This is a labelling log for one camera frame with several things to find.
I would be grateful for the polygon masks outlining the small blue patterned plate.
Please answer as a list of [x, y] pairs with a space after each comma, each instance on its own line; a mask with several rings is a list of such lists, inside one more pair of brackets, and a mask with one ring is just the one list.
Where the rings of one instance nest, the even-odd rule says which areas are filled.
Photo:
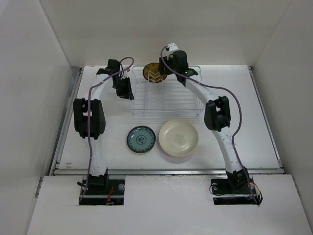
[[136, 126], [126, 138], [128, 148], [136, 154], [144, 154], [152, 150], [156, 142], [154, 131], [148, 126]]

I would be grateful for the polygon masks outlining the cream white plastic plate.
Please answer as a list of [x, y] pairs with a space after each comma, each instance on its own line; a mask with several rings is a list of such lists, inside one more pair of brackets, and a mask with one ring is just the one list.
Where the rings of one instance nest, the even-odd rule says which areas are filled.
[[198, 145], [199, 134], [190, 122], [183, 119], [173, 119], [161, 127], [158, 135], [158, 143], [176, 142], [180, 145]]

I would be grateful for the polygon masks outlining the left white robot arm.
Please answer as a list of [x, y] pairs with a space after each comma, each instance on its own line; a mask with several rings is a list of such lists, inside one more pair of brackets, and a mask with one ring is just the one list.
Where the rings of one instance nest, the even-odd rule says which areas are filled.
[[106, 193], [110, 187], [107, 164], [102, 151], [102, 135], [106, 128], [103, 108], [105, 94], [114, 89], [119, 98], [134, 99], [128, 77], [133, 63], [134, 59], [129, 56], [120, 61], [110, 59], [105, 68], [97, 71], [95, 81], [88, 93], [73, 102], [74, 129], [89, 149], [86, 182], [81, 186], [87, 189], [92, 185], [98, 194]]

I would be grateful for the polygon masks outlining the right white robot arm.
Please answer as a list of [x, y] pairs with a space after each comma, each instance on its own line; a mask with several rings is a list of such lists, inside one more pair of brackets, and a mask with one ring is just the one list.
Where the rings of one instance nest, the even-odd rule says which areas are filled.
[[[171, 50], [164, 47], [159, 58], [158, 71], [162, 75], [174, 74], [177, 81], [190, 90], [205, 106], [204, 124], [218, 141], [225, 163], [226, 179], [220, 180], [225, 194], [238, 194], [249, 190], [250, 178], [247, 168], [242, 163], [234, 137], [242, 126], [242, 109], [235, 94], [224, 87], [206, 85], [193, 76], [198, 73], [189, 67], [187, 54], [183, 50]], [[211, 90], [219, 89], [233, 96], [239, 111], [239, 124], [235, 132], [230, 133], [230, 104], [227, 96], [217, 96]]]

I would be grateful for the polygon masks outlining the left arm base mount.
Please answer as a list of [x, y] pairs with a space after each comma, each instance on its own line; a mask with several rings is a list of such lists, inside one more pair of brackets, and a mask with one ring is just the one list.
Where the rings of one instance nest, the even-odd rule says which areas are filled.
[[123, 206], [125, 193], [124, 179], [100, 180], [92, 184], [89, 179], [86, 192], [86, 179], [77, 182], [80, 187], [79, 205], [81, 206]]

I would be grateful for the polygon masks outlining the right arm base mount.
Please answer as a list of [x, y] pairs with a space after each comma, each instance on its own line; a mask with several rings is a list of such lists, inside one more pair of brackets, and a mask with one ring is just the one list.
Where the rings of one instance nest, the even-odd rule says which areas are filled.
[[232, 188], [227, 179], [211, 179], [209, 187], [214, 205], [257, 205], [263, 201], [263, 195], [257, 185], [250, 179], [249, 184]]

